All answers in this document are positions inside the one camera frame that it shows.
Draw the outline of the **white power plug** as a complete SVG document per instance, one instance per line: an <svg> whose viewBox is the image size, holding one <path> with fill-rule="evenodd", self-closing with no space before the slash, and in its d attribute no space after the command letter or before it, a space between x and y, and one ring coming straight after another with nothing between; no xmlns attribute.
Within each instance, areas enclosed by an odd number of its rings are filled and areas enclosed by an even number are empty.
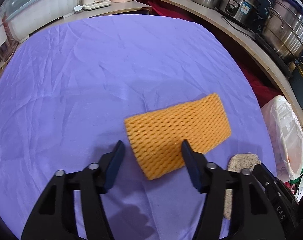
<svg viewBox="0 0 303 240"><path fill-rule="evenodd" d="M77 5L77 6L75 6L75 7L73 8L73 10L74 10L75 13L80 12L82 9L83 9L83 7L82 7L81 5Z"/></svg>

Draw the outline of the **white dish drainer with lid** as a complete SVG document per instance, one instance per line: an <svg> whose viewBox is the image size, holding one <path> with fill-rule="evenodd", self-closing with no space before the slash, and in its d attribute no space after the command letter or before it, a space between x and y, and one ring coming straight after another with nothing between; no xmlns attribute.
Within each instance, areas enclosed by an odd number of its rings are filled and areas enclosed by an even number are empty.
<svg viewBox="0 0 303 240"><path fill-rule="evenodd" d="M74 13L79 0L9 0L5 22L13 38L25 41L31 33Z"/></svg>

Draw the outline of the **white bag lined trash bin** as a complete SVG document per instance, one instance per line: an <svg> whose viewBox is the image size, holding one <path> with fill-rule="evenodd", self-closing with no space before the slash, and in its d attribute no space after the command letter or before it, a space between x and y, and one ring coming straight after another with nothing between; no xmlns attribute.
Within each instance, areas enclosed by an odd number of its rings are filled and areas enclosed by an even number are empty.
<svg viewBox="0 0 303 240"><path fill-rule="evenodd" d="M299 178L303 169L303 131L290 103L278 95L261 111L271 139L277 178L283 182Z"/></svg>

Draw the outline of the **white blender cup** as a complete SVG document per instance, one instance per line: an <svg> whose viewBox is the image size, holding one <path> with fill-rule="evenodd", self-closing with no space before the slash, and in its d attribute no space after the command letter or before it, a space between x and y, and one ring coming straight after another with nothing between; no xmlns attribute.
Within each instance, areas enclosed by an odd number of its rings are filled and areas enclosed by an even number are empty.
<svg viewBox="0 0 303 240"><path fill-rule="evenodd" d="M0 58L3 62L6 62L12 53L12 47L9 43L2 19L0 18Z"/></svg>

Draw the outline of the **grey cork piece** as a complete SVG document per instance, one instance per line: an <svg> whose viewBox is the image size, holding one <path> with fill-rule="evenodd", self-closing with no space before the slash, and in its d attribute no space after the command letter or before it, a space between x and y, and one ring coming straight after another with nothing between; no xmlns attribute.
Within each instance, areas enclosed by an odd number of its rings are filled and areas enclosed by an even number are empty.
<svg viewBox="0 0 303 240"><path fill-rule="evenodd" d="M248 169L251 172L254 167L261 164L258 155L253 153L242 153L234 155L227 166L228 171L240 172L242 169ZM231 219L232 213L232 190L225 191L225 202L224 202L224 217L228 220Z"/></svg>

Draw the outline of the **purple tablecloth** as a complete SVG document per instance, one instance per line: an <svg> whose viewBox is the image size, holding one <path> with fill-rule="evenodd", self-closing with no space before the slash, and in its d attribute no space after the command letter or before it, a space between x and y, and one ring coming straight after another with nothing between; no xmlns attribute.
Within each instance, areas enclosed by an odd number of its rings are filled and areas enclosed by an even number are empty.
<svg viewBox="0 0 303 240"><path fill-rule="evenodd" d="M34 34L0 78L1 218L20 237L57 170L82 170L122 141L126 155L114 187L102 196L115 239L191 239L204 195L185 168L147 180L124 120L212 93L222 100L231 136L207 159L225 168L233 155L251 152L275 172L257 98L202 25L113 15Z"/></svg>

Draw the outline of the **large steel steamer pot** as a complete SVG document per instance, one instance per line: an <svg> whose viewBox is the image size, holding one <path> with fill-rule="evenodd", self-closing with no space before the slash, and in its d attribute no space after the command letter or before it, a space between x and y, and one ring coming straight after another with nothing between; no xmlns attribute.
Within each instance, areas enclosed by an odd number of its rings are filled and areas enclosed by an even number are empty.
<svg viewBox="0 0 303 240"><path fill-rule="evenodd" d="M274 0L262 37L286 63L303 53L303 8L295 0Z"/></svg>

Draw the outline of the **orange foam fruit net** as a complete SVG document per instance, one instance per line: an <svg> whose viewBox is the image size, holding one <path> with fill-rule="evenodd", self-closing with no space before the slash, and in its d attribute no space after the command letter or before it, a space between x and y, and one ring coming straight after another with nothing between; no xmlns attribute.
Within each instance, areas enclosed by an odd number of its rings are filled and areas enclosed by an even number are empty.
<svg viewBox="0 0 303 240"><path fill-rule="evenodd" d="M143 113L124 120L134 156L148 180L184 166L181 144L206 154L231 136L218 94Z"/></svg>

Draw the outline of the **black induction cooker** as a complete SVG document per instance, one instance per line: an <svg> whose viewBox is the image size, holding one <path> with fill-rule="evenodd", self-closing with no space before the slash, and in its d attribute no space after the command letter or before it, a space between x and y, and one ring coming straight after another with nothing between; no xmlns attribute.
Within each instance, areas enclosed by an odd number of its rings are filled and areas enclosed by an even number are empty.
<svg viewBox="0 0 303 240"><path fill-rule="evenodd" d="M267 42L258 34L254 34L254 39L258 46L271 57L273 62L277 65L280 71L285 75L287 79L292 77L292 71L289 66L278 56L278 54L267 44Z"/></svg>

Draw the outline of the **dark red cloth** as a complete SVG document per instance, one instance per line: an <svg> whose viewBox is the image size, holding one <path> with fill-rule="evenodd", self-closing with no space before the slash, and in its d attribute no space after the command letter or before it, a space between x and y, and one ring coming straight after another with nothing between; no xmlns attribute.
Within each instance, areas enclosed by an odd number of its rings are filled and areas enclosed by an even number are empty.
<svg viewBox="0 0 303 240"><path fill-rule="evenodd" d="M231 57L243 72L244 76L247 78L254 94L256 95L260 107L263 107L275 96L283 95L281 90L274 86L266 74L260 69L256 61L254 61L254 59L244 50L244 48L214 25L210 24L199 16L163 1L137 1L150 5L152 15L179 18L182 20L195 22L210 31L229 52Z"/></svg>

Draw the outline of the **silver rice cooker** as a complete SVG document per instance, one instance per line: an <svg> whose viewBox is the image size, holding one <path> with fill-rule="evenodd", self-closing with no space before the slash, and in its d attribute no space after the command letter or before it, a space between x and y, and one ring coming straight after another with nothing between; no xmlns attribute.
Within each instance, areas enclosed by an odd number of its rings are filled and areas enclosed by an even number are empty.
<svg viewBox="0 0 303 240"><path fill-rule="evenodd" d="M218 11L242 26L249 27L259 13L258 0L221 0Z"/></svg>

